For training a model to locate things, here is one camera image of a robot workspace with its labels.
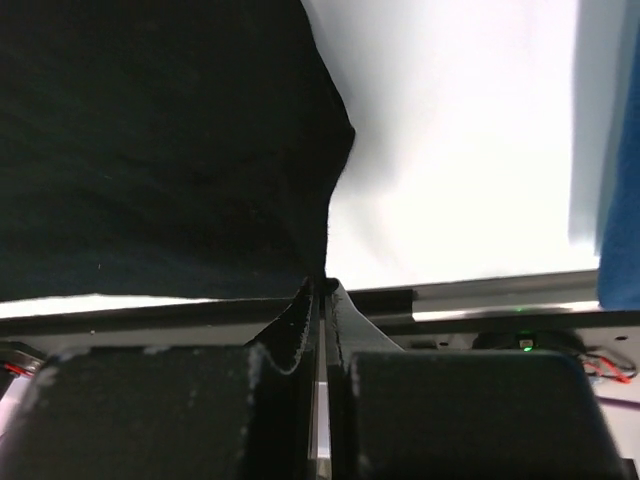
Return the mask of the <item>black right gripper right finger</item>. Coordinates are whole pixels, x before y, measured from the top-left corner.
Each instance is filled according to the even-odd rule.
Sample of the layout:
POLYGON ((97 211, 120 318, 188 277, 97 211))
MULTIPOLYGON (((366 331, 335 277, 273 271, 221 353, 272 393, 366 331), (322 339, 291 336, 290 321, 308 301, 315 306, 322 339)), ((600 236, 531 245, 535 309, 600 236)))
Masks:
POLYGON ((407 352, 330 280, 336 479, 626 479, 583 368, 551 351, 407 352))

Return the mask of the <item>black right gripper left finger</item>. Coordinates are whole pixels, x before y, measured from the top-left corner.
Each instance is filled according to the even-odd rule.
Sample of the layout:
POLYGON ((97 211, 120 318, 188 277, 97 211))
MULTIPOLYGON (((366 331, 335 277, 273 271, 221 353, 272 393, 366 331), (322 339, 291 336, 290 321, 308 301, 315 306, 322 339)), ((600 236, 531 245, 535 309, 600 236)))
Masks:
POLYGON ((304 479, 314 466, 317 298, 245 346, 68 350, 1 442, 5 479, 304 479))

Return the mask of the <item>black t shirt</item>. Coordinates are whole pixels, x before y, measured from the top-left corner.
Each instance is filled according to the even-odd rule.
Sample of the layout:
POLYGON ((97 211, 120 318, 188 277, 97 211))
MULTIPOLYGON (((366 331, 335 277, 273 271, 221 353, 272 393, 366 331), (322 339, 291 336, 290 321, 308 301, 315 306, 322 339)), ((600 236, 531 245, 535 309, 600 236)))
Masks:
POLYGON ((1 297, 323 287, 354 138, 298 1, 5 1, 1 297))

